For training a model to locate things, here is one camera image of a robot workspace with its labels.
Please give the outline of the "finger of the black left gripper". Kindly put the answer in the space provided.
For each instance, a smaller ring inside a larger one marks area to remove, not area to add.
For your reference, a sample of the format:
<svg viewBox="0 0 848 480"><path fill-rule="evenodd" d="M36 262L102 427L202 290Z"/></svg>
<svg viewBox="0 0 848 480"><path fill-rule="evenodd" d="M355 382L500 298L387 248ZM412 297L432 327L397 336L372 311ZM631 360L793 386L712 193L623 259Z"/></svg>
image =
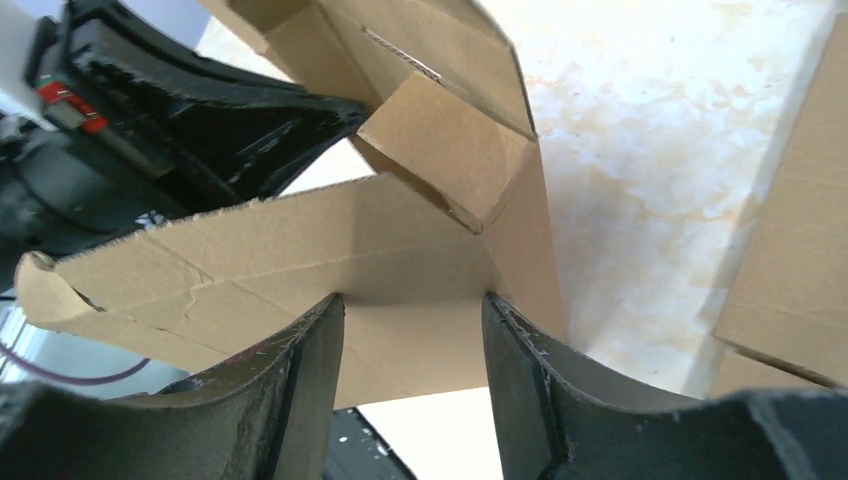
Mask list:
<svg viewBox="0 0 848 480"><path fill-rule="evenodd" d="M197 55L118 1L66 5L66 77L195 206L279 194L367 119L358 101Z"/></svg>

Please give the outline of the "cardboard box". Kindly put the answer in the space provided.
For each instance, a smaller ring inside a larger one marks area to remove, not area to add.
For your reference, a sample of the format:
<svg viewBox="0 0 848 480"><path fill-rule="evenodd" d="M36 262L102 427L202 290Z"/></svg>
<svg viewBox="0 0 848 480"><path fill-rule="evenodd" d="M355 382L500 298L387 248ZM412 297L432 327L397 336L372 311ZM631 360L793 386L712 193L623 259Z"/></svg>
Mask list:
<svg viewBox="0 0 848 480"><path fill-rule="evenodd" d="M25 255L37 327L197 372L332 292L337 407L483 387L495 291L567 334L540 148L514 47L475 1L212 1L294 80L363 102L355 181L142 232L68 260Z"/></svg>

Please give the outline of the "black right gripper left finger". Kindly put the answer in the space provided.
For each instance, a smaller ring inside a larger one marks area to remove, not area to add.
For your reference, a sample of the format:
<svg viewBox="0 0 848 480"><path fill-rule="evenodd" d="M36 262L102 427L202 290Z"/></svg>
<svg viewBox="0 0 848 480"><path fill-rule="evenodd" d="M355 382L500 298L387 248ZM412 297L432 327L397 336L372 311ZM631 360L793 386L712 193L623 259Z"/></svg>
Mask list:
<svg viewBox="0 0 848 480"><path fill-rule="evenodd" d="M5 479L318 479L345 307L332 294L283 330L155 394L111 400L1 388Z"/></svg>

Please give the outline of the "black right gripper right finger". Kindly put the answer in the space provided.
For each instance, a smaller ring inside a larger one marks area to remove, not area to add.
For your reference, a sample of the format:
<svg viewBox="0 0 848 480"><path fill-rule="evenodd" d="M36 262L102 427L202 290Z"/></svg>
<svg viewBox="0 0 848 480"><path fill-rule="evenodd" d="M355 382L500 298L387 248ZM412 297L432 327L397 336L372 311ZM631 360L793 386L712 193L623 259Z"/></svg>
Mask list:
<svg viewBox="0 0 848 480"><path fill-rule="evenodd" d="M621 374L482 302L489 392L507 479L843 479L847 393L751 389L713 400Z"/></svg>

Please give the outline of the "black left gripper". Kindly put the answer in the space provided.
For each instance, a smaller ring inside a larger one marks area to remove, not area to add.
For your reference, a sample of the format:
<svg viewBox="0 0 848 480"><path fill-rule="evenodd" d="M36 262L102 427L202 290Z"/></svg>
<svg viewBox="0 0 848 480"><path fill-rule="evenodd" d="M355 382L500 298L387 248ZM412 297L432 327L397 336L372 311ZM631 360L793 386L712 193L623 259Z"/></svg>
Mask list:
<svg viewBox="0 0 848 480"><path fill-rule="evenodd" d="M236 68L197 55L133 14L77 13L62 22L1 17L1 286L30 250L65 257L125 233L148 211L184 217L238 202L198 157L146 127L120 142L114 119L90 108L102 91L80 73L40 69L89 23L146 57L196 78L232 83Z"/></svg>

